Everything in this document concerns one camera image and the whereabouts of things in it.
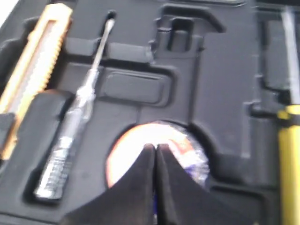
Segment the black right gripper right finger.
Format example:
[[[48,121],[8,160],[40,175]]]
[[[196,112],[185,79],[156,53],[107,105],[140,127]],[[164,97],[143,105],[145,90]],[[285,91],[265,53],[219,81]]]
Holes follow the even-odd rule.
[[[156,150],[157,222],[160,225],[253,225],[197,184],[166,144]]]

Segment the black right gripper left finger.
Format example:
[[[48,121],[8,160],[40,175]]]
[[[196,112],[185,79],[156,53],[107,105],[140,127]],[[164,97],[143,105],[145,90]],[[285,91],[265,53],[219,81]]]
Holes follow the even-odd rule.
[[[146,144],[130,169],[111,188],[69,212],[62,225],[152,225],[155,148]]]

